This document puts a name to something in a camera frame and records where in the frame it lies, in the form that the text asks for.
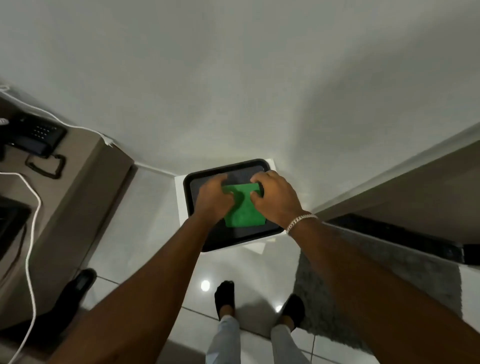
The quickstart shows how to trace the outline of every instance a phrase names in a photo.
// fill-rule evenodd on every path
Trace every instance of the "person's left hand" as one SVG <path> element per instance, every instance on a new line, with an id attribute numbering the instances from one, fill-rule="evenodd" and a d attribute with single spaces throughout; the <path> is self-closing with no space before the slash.
<path id="1" fill-rule="evenodd" d="M 226 173 L 218 174 L 200 187 L 193 216 L 201 218 L 211 226 L 223 219 L 235 205 L 233 193 L 225 194 L 222 191 L 222 181 L 226 179 Z"/>

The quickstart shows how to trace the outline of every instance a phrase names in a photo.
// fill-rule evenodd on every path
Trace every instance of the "bracelet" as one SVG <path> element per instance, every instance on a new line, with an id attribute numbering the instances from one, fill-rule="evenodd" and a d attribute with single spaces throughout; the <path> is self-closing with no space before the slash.
<path id="1" fill-rule="evenodd" d="M 285 229 L 288 235 L 290 235 L 290 230 L 299 222 L 302 221 L 304 218 L 318 218 L 314 214 L 307 214 L 307 215 L 301 215 L 298 216 L 297 218 L 294 218 L 293 221 L 290 223 L 290 225 Z"/>

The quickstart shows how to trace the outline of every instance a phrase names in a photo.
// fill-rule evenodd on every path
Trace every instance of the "sock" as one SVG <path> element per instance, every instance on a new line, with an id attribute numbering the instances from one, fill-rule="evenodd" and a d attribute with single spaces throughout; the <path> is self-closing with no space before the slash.
<path id="1" fill-rule="evenodd" d="M 235 309 L 235 284 L 231 280 L 223 281 L 215 292 L 215 307 L 218 319 L 220 319 L 220 308 L 230 305 Z"/>
<path id="2" fill-rule="evenodd" d="M 305 306 L 296 294 L 291 294 L 282 310 L 282 316 L 289 316 L 297 328 L 305 317 Z"/>

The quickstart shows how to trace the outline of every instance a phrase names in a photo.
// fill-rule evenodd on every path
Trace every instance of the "person's left arm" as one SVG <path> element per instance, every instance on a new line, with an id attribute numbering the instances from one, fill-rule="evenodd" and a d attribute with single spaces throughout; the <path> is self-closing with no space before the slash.
<path id="1" fill-rule="evenodd" d="M 152 259 L 86 314 L 49 364 L 156 361 L 210 229 L 235 204 L 231 194 L 222 192 L 226 177 L 215 176 L 201 187 L 194 214 Z"/>

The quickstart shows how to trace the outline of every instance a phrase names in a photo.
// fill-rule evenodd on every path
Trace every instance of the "person's right arm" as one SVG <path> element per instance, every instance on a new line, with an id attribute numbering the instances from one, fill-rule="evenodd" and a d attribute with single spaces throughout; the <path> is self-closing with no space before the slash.
<path id="1" fill-rule="evenodd" d="M 264 197 L 255 207 L 284 229 L 301 208 L 291 185 L 274 171 L 258 173 Z M 317 219 L 290 235 L 327 284 L 339 309 L 381 363 L 480 363 L 480 334 L 452 311 L 363 255 Z"/>

